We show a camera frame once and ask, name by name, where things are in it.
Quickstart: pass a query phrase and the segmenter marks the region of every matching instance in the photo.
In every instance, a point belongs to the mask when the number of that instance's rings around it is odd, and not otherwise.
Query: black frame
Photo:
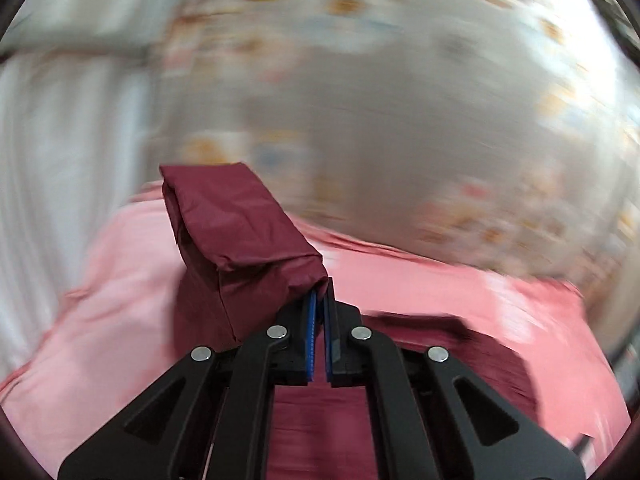
[[[25,0],[0,0],[0,36]],[[640,30],[640,7],[636,0],[618,0],[632,26]],[[626,52],[640,67],[636,51]],[[640,478],[640,418],[636,416],[613,452],[590,477],[592,480],[633,480]],[[51,480],[15,433],[0,408],[0,480]]]

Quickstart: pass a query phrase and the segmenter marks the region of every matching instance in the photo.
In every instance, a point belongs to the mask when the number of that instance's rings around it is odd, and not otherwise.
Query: silver screw
[[[442,346],[432,346],[427,351],[427,355],[429,356],[429,359],[436,361],[437,363],[443,363],[449,359],[449,352],[447,352],[447,349]]]
[[[366,341],[371,337],[371,330],[366,326],[357,326],[351,330],[351,335],[360,341]]]
[[[211,350],[206,346],[198,346],[191,350],[191,359],[194,361],[206,361],[211,357]]]
[[[267,329],[267,335],[271,339],[282,339],[287,335],[287,329],[282,325],[273,325]]]

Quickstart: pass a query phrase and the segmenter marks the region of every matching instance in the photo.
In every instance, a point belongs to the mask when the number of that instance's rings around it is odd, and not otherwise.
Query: maroon cloth
[[[174,309],[178,355],[203,344],[238,346],[286,303],[326,283],[322,256],[244,164],[160,171],[187,266]]]
[[[523,360],[495,339],[469,330],[457,317],[366,317],[401,347],[445,346],[498,393],[538,421],[536,396]],[[444,410],[435,410],[436,414]],[[435,421],[439,430],[446,430]],[[455,437],[441,436],[440,463],[453,478],[460,462]],[[316,347],[316,375],[306,388],[277,386],[271,422],[267,480],[377,480],[364,388],[324,382],[324,338]]]

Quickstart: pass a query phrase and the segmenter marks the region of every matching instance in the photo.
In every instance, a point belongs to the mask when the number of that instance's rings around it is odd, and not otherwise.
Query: blue gripper pad
[[[322,302],[322,305],[324,306],[322,319],[324,320],[324,370],[326,373],[326,381],[330,383],[333,378],[334,362],[331,354],[331,324],[329,323],[329,301],[327,296],[328,293],[324,295],[324,301]]]
[[[306,378],[314,380],[314,364],[316,360],[316,292],[308,295],[306,307]]]

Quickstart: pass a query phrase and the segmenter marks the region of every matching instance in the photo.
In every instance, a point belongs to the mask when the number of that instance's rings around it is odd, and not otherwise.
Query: pink bedsheet
[[[66,455],[171,366],[171,307],[184,264],[159,189],[150,187],[98,236],[83,284],[33,359],[0,387],[0,403],[55,477]],[[629,417],[568,284],[524,282],[440,264],[296,221],[324,256],[337,299],[364,314],[453,314],[528,363],[542,426],[566,445],[594,438],[590,473]]]

